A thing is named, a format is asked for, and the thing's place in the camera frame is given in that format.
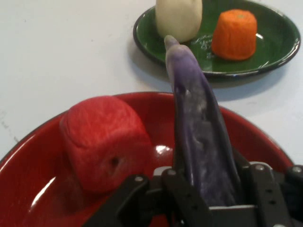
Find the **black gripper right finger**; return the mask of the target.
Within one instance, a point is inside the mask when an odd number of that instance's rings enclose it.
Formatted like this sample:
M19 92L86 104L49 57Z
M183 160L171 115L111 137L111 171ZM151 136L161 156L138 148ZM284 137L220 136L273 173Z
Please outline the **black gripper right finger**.
M303 167L275 171L264 162L249 162L234 151L234 160L246 202L254 206L258 227L301 227L303 225Z

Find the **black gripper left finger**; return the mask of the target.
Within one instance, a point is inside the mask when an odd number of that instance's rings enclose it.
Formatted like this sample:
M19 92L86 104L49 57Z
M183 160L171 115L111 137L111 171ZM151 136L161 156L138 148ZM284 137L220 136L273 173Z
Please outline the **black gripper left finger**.
M83 224L85 227L148 227L165 216L170 227L211 227L212 214L199 193L174 169L149 180L130 175Z

